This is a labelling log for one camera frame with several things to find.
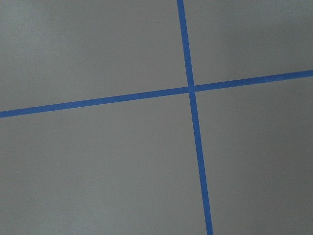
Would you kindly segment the blue tape line lengthwise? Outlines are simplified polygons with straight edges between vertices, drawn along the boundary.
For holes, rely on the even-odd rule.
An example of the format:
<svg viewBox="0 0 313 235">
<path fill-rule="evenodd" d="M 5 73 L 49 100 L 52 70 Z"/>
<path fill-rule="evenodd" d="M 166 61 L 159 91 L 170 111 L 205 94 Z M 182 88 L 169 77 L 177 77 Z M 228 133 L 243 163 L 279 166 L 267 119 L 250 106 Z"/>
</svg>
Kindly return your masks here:
<svg viewBox="0 0 313 235">
<path fill-rule="evenodd" d="M 191 61 L 191 53 L 190 53 L 190 46 L 189 46 L 184 1 L 177 0 L 177 6 L 178 6 L 179 24 L 180 24 L 182 47 L 183 47 L 183 54 L 184 54 L 187 86 L 188 86 L 188 93 L 189 93 L 191 117 L 192 117 L 192 124 L 193 124 L 195 148 L 196 148 L 196 154 L 197 154 L 197 163 L 198 163 L 199 179 L 200 179 L 200 186 L 201 186 L 201 197 L 202 197 L 202 203 L 203 203 L 206 233 L 208 235 L 212 235 L 213 225 L 212 225 L 212 218 L 211 218 L 205 162 L 204 162 L 204 156 L 203 156 L 203 147 L 202 147 L 202 141 L 201 141 L 199 114 L 198 114 L 198 107 L 197 107 L 195 83 L 194 83 L 194 78 L 193 78 L 193 69 L 192 69 L 192 61 Z"/>
</svg>

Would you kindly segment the blue tape line crosswise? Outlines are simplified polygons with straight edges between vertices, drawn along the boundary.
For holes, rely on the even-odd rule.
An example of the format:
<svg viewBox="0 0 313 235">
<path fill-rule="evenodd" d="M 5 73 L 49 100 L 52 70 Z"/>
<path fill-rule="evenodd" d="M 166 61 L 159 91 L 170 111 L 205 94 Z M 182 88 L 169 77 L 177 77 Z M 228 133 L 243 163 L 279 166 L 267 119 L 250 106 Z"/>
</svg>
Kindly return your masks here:
<svg viewBox="0 0 313 235">
<path fill-rule="evenodd" d="M 210 90 L 219 90 L 219 89 L 232 88 L 232 87 L 238 87 L 238 86 L 246 86 L 246 85 L 254 85 L 254 84 L 261 84 L 261 83 L 277 82 L 277 81 L 283 81 L 283 80 L 306 78 L 306 77 L 312 77 L 312 75 L 313 75 L 312 70 L 308 70 L 308 71 L 306 70 L 306 71 L 276 74 L 276 75 L 270 75 L 270 76 L 261 76 L 261 77 L 254 77 L 254 78 L 246 78 L 246 79 L 239 79 L 239 80 L 195 85 L 194 88 L 180 87 L 180 88 L 172 88 L 172 89 L 165 89 L 165 90 L 158 90 L 158 91 L 135 93 L 135 94 L 124 94 L 124 95 L 117 95 L 117 96 L 110 96 L 110 97 L 103 97 L 103 98 L 96 98 L 96 99 L 89 99 L 89 100 L 80 100 L 80 101 L 74 101 L 74 102 L 66 102 L 66 103 L 58 103 L 58 104 L 50 104 L 50 105 L 44 105 L 44 106 L 36 106 L 36 107 L 1 111 L 0 117 L 8 118 L 8 117 L 30 115 L 30 114 L 36 114 L 36 113 L 45 113 L 45 112 L 54 112 L 54 111 L 59 111 L 59 110 L 97 106 L 97 105 L 104 105 L 104 104 L 111 104 L 111 103 L 118 103 L 118 102 L 132 101 L 132 100 L 148 99 L 148 98 L 171 96 L 171 95 L 178 95 L 178 94 L 187 94 L 189 93 L 189 91 L 202 92 L 202 91 L 210 91 Z"/>
</svg>

